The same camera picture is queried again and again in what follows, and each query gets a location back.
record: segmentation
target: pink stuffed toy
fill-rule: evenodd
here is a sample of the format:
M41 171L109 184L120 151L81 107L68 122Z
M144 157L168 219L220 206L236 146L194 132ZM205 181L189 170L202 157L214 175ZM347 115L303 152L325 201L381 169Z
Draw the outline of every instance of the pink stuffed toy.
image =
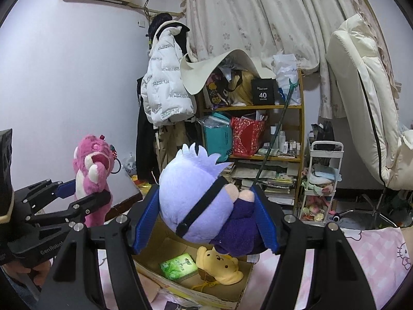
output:
M76 172L76 199L81 199L95 192L109 191L107 177L114 167L114 156L110 146L102 139L93 135L86 136L76 147L73 168ZM103 225L106 213L109 212L112 197L98 211L86 216L86 226Z

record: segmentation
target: red bag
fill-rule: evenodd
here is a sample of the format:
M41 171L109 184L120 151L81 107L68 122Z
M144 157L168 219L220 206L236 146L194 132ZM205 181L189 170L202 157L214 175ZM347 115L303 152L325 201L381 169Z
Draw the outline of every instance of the red bag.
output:
M233 155L248 158L254 155L260 145L265 130L265 121L231 118L233 130Z

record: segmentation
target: metal screw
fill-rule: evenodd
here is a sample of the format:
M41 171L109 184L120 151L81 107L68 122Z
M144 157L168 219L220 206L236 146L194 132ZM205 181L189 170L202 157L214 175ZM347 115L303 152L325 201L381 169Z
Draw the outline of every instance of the metal screw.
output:
M297 218L295 217L295 215L286 214L286 215L284 216L284 220L285 220L287 223L293 223L293 222L295 222L295 221L297 220Z
M126 223L127 221L128 221L128 217L124 214L121 214L120 216L116 217L117 223Z
M82 223L77 223L75 226L73 226L73 229L76 232L79 232L79 231L83 230L83 227L85 227L85 226Z
M338 231L338 225L336 223L328 223L328 228L331 231Z

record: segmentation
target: yellow stuffed toy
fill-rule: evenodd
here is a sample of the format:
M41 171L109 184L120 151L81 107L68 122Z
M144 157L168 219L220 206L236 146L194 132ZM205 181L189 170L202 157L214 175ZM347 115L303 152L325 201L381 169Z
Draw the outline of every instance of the yellow stuffed toy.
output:
M238 270L238 259L219 254L215 249L207 250L203 246L199 247L196 265L217 282L226 286L238 283L244 277L244 274ZM203 279L210 282L207 276Z

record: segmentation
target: chair wheel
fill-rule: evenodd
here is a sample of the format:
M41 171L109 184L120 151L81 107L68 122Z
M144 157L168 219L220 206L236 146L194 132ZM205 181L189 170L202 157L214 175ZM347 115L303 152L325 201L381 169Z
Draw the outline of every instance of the chair wheel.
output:
M334 221L334 222L338 222L338 221L340 221L340 220L341 220L340 214L339 214L339 213L336 213L336 214L333 216L333 221Z

